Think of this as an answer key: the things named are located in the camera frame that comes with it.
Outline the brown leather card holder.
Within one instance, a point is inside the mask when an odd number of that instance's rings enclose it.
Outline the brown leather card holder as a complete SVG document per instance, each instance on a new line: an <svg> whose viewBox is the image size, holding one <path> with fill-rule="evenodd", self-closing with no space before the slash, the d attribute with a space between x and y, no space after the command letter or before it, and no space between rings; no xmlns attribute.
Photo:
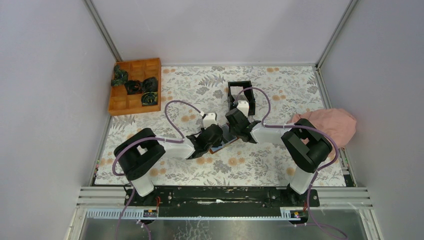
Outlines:
<svg viewBox="0 0 424 240"><path fill-rule="evenodd" d="M228 145L232 144L233 142L237 141L239 138L235 135L232 135L230 133L230 125L228 123L221 125L220 128L223 131L221 142L219 144L214 145L209 149L209 152L211 154L215 154L218 151L224 149Z"/></svg>

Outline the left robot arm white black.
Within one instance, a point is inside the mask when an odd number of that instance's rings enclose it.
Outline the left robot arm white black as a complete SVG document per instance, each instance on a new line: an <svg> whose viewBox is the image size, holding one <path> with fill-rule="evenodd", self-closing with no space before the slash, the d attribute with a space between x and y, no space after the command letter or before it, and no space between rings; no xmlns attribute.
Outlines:
<svg viewBox="0 0 424 240"><path fill-rule="evenodd" d="M155 187L148 172L156 162L161 158L200 158L211 148L220 146L222 139L223 130L216 124L183 139L157 136L151 128L144 128L115 148L113 165L119 164L121 175L135 189L136 199L148 206L155 200Z"/></svg>

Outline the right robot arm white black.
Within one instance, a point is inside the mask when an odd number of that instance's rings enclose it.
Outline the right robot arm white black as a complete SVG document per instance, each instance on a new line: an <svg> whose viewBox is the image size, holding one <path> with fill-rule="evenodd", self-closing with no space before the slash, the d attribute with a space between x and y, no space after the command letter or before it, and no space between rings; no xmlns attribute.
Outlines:
<svg viewBox="0 0 424 240"><path fill-rule="evenodd" d="M301 205L307 199L306 192L320 165L336 147L335 141L304 118L292 125L266 125L260 121L250 122L236 108L226 113L225 117L229 123L229 132L243 142L286 147L296 164L286 198L293 206Z"/></svg>

